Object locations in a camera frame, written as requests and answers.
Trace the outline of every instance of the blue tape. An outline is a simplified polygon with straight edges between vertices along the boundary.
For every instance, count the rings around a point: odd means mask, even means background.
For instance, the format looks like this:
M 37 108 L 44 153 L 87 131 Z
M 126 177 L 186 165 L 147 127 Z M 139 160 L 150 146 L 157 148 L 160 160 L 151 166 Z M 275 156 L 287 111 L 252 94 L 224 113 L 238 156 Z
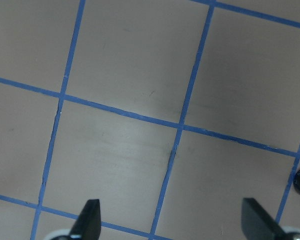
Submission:
M 296 157 L 298 155 L 296 152 L 293 152 L 293 151 L 288 151 L 288 150 L 281 149 L 281 148 L 274 148 L 274 147 L 271 147 L 271 146 L 268 146 L 265 144 L 261 144 L 261 143 L 250 141 L 250 140 L 245 140 L 245 139 L 235 137 L 235 136 L 225 135 L 225 134 L 218 133 L 215 131 L 206 130 L 204 128 L 184 125 L 183 129 L 185 131 L 203 134 L 203 135 L 215 137 L 218 139 L 228 140 L 228 141 L 236 142 L 238 144 L 254 147 L 257 149 L 263 149 L 263 150 L 267 150 L 270 152 L 283 154 L 283 155 L 287 155 L 287 156 L 291 156 L 291 157 Z
M 300 154 L 300 145 L 299 145 L 297 153 Z M 288 178 L 288 182 L 287 182 L 286 187 L 284 189 L 283 196 L 281 198 L 281 202 L 280 202 L 280 205 L 279 205 L 279 209 L 278 209 L 278 212 L 277 212 L 276 217 L 275 217 L 275 221 L 277 223 L 280 222 L 282 214 L 283 214 L 283 212 L 285 210 L 287 199 L 288 199 L 288 196 L 289 196 L 289 193 L 290 193 L 290 189 L 291 189 L 292 183 L 293 183 L 294 178 L 295 178 L 295 174 L 297 172 L 297 168 L 298 168 L 299 162 L 300 162 L 300 159 L 297 157 L 294 160 L 294 163 L 293 163 L 293 166 L 292 166 L 289 178 Z
M 105 110 L 111 113 L 115 113 L 121 116 L 125 116 L 128 118 L 132 118 L 132 119 L 137 119 L 137 120 L 141 120 L 144 122 L 148 122 L 148 123 L 153 123 L 153 124 L 158 124 L 158 125 L 163 125 L 163 126 L 167 126 L 170 128 L 177 128 L 179 126 L 178 123 L 175 122 L 171 122 L 171 121 L 165 121 L 165 120 L 161 120 L 161 119 L 157 119 L 157 118 L 153 118 L 153 117 L 149 117 L 149 116 L 144 116 L 144 115 L 140 115 L 134 112 L 130 112 L 130 111 L 125 111 L 116 107 L 112 107 L 112 106 L 106 106 L 100 103 L 96 103 L 93 101 L 88 101 L 88 100 L 84 100 L 75 96 L 71 96 L 71 95 L 65 95 L 65 100 L 73 102 L 73 103 L 77 103 L 77 104 L 82 104 L 82 105 L 86 105 L 89 107 L 93 107 L 96 109 L 101 109 L 101 110 Z
M 45 191 L 46 191 L 46 184 L 47 184 L 51 161 L 52 161 L 54 144 L 55 144 L 56 135 L 57 135 L 57 131 L 58 131 L 61 111 L 62 111 L 62 107 L 64 104 L 65 95 L 66 95 L 66 89 L 67 89 L 67 84 L 68 84 L 68 80 L 69 80 L 69 76 L 70 76 L 71 66 L 72 66 L 75 49 L 76 49 L 76 45 L 77 45 L 77 39 L 78 39 L 80 24 L 81 24 L 83 12 L 84 12 L 85 2 L 86 2 L 85 0 L 80 0 L 76 19 L 75 19 L 73 35 L 72 35 L 68 58 L 67 58 L 66 66 L 65 66 L 65 70 L 64 70 L 64 77 L 63 77 L 63 81 L 62 81 L 62 85 L 61 85 L 58 108 L 57 108 L 57 112 L 56 112 L 56 115 L 54 118 L 51 139 L 49 142 L 49 147 L 48 147 L 46 160 L 45 160 L 45 164 L 44 164 L 43 175 L 42 175 L 42 185 L 41 185 L 39 197 L 38 197 L 38 206 L 37 206 L 37 209 L 34 214 L 30 240 L 35 240 L 36 234 L 37 234 L 40 213 L 42 210 L 43 199 L 44 199 Z
M 167 191 L 171 171 L 172 171 L 172 168 L 173 168 L 173 165 L 174 165 L 178 145 L 180 143 L 180 139 L 181 139 L 181 135 L 182 135 L 182 131 L 183 131 L 183 125 L 185 123 L 185 118 L 186 118 L 186 115 L 187 115 L 191 94 L 192 94 L 192 91 L 193 91 L 193 88 L 194 88 L 194 84 L 195 84 L 196 76 L 197 76 L 197 73 L 198 73 L 201 57 L 202 57 L 202 54 L 203 54 L 203 51 L 204 51 L 204 48 L 205 48 L 205 43 L 206 43 L 206 39 L 207 39 L 207 35 L 208 35 L 208 31 L 209 31 L 209 27 L 210 27 L 210 23 L 211 23 L 211 20 L 212 20 L 213 13 L 214 13 L 214 7 L 210 6 L 209 10 L 208 10 L 208 13 L 207 13 L 207 16 L 206 16 L 206 19 L 205 19 L 204 28 L 203 28 L 203 31 L 202 31 L 200 43 L 199 43 L 199 46 L 198 46 L 197 54 L 195 56 L 195 62 L 194 62 L 194 65 L 192 67 L 190 80 L 189 80 L 188 87 L 187 87 L 187 90 L 186 90 L 186 94 L 185 94 L 185 97 L 184 97 L 184 102 L 183 102 L 182 111 L 181 111 L 180 120 L 179 120 L 179 127 L 178 127 L 176 135 L 175 135 L 173 147 L 172 147 L 171 154 L 170 154 L 169 161 L 168 161 L 167 170 L 166 170 L 166 173 L 165 173 L 165 176 L 164 176 L 164 179 L 163 179 L 163 183 L 162 183 L 162 186 L 161 186 L 158 203 L 157 203 L 157 206 L 156 206 L 156 209 L 155 209 L 154 218 L 153 218 L 153 222 L 152 222 L 152 225 L 151 225 L 149 240 L 153 240 L 154 237 L 155 237 L 155 233 L 156 233 L 156 229 L 157 229 L 161 209 L 162 209 L 164 198 L 165 198 L 165 195 L 166 195 L 166 191 Z
M 282 17 L 277 17 L 277 16 L 265 14 L 262 12 L 253 11 L 253 10 L 249 10 L 249 9 L 238 7 L 238 6 L 233 6 L 233 5 L 222 3 L 222 2 L 216 2 L 215 7 L 300 29 L 300 22 L 288 20 L 288 19 L 285 19 Z
M 205 5 L 214 5 L 215 1 L 214 0 L 191 0 L 191 2 L 196 2 L 200 4 L 205 4 Z
M 132 229 L 132 228 L 124 227 L 124 226 L 115 225 L 115 224 L 108 223 L 108 222 L 105 222 L 105 221 L 103 221 L 101 223 L 101 226 L 105 227 L 105 228 L 114 229 L 114 230 L 118 230 L 118 231 L 121 231 L 121 232 L 129 233 L 129 234 L 138 235 L 138 236 L 145 237 L 145 238 L 148 238 L 150 236 L 149 233 L 146 233 L 146 232 L 143 232 L 143 231 L 138 231 L 138 230 L 135 230 L 135 229 Z
M 284 192 L 283 192 L 283 196 L 281 198 L 281 202 L 280 202 L 278 211 L 277 211 L 276 216 L 275 216 L 275 221 L 277 223 L 280 222 L 280 219 L 282 217 L 282 213 L 284 212 L 284 209 L 285 209 L 285 206 L 286 206 L 286 203 L 287 203 L 287 199 L 288 199 L 288 195 L 289 195 L 292 183 L 294 181 L 295 174 L 297 172 L 297 168 L 298 168 L 299 162 L 300 162 L 299 158 L 296 158 L 294 160 L 294 162 L 293 162 L 293 166 L 292 166 L 292 169 L 290 171 L 288 182 L 287 182 L 287 184 L 285 186 L 285 189 L 284 189 Z
M 56 210 L 56 209 L 46 207 L 46 206 L 42 206 L 41 211 L 46 212 L 46 213 L 50 213 L 50 214 L 59 215 L 59 216 L 69 218 L 69 219 L 74 219 L 74 220 L 78 219 L 78 215 L 75 215 L 75 214 L 72 214 L 72 213 L 69 213 L 69 212 L 65 212 L 65 211 Z
M 36 209 L 38 206 L 37 204 L 31 203 L 31 202 L 22 201 L 22 200 L 19 200 L 16 198 L 3 196 L 3 195 L 0 195 L 0 200 L 8 202 L 8 203 L 12 203 L 12 204 L 18 204 L 18 205 L 25 206 L 25 207 L 32 208 L 32 209 Z
M 55 97 L 58 98 L 60 96 L 60 93 L 55 92 L 55 91 L 50 91 L 50 90 L 46 90 L 43 88 L 39 88 L 39 87 L 35 87 L 35 86 L 31 86 L 28 84 L 24 84 L 24 83 L 20 83 L 20 82 L 16 82 L 16 81 L 11 81 L 8 79 L 4 79 L 0 77 L 0 83 L 1 84 L 5 84 L 5 85 L 9 85 L 9 86 L 13 86 L 13 87 L 17 87 L 20 89 L 24 89 L 24 90 L 28 90 L 28 91 L 32 91 L 32 92 L 36 92 L 36 93 L 40 93 L 40 94 L 44 94 L 44 95 L 48 95 L 51 97 Z

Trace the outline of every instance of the floor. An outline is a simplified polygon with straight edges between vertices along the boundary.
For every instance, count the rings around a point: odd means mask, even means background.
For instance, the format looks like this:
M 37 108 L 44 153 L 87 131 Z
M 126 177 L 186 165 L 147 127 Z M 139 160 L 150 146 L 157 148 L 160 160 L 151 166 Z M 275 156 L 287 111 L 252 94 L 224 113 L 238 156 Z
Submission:
M 300 228 L 299 168 L 300 0 L 0 1 L 0 240 Z

